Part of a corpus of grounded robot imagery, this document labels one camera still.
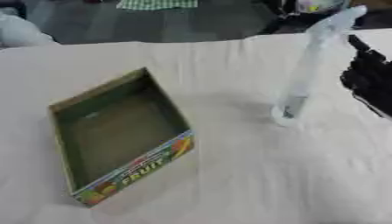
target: floor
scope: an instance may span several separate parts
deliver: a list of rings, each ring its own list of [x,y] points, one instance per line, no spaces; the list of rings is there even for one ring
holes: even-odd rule
[[[61,44],[99,42],[199,42],[243,39],[274,16],[247,0],[200,0],[196,9],[132,11],[117,1],[25,0],[28,19]]]

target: spray bottle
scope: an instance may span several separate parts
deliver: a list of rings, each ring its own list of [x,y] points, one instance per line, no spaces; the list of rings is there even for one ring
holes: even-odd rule
[[[318,73],[321,63],[320,56],[326,42],[347,34],[356,18],[365,15],[367,10],[366,6],[343,10],[316,23],[306,31],[310,35],[310,42],[290,77],[289,85],[272,109],[272,117],[278,124],[289,126],[297,120],[309,98],[310,87]]]

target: white object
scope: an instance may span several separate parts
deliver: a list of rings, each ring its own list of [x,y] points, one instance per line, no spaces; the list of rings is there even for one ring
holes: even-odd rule
[[[312,81],[319,72],[320,55],[326,42],[347,34],[355,20],[366,13],[366,6],[343,10],[316,23],[306,31],[310,35],[309,44],[290,77],[288,87],[272,109],[272,115],[277,123],[286,126],[296,121],[309,97]]]
[[[356,34],[392,55],[392,30]],[[269,119],[305,43],[291,34],[1,51],[0,223],[391,223],[392,125],[341,86],[353,49],[325,50],[297,127]],[[67,195],[46,106],[140,67],[184,112],[196,151],[83,208]]]
[[[21,17],[0,11],[0,44],[3,47],[58,45],[52,37]]]

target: checkered cloth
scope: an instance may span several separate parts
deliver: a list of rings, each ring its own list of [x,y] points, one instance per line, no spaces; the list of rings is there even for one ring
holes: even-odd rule
[[[122,0],[117,9],[154,11],[169,8],[194,8],[198,0]]]

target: open box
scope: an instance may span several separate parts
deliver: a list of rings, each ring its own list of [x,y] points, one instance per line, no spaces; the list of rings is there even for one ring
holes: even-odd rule
[[[193,133],[141,69],[50,106],[73,197],[93,206],[193,148]]]

